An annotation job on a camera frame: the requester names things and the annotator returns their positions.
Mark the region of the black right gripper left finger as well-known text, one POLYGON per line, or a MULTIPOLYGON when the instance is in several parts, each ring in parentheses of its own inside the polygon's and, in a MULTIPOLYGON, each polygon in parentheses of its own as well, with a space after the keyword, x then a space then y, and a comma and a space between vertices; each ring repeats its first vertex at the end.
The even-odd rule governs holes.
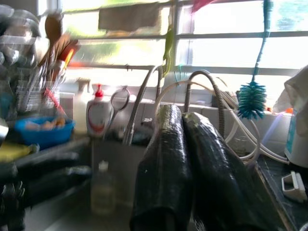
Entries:
POLYGON ((193 176, 181 111, 175 105, 163 105, 156 117, 154 134, 138 165, 130 229, 187 230, 192 196, 193 176))

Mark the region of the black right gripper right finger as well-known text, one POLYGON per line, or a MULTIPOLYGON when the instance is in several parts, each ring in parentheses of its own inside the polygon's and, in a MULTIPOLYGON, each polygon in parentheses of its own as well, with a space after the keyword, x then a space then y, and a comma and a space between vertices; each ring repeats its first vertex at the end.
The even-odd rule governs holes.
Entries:
POLYGON ((250 171, 205 116, 184 113, 200 231, 282 231, 284 225, 250 171))

